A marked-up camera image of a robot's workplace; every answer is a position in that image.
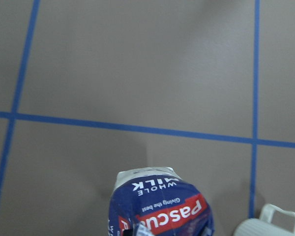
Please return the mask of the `blue white milk carton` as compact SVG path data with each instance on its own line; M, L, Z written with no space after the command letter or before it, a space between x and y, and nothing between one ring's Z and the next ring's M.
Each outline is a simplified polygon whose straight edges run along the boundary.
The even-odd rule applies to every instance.
M202 193L170 167L117 174L108 214L110 236L211 236L213 214Z

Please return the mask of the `white mug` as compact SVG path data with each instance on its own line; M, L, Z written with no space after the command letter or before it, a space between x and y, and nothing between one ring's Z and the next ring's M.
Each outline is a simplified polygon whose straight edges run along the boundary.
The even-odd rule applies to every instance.
M295 220L295 212L283 210L272 204L262 207L259 218L249 218L241 222L235 229L234 236L295 236L295 223L292 231L273 224L273 216L276 212L292 217Z

